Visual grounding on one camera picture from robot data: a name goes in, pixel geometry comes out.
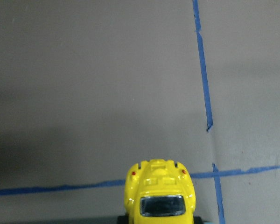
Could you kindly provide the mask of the yellow beetle toy car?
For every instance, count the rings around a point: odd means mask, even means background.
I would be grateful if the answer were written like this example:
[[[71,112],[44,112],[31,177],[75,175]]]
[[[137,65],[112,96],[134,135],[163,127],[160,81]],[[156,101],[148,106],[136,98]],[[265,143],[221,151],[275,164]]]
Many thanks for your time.
[[[202,224],[194,216],[196,194],[186,167],[151,159],[130,167],[124,191],[125,214],[118,224]]]

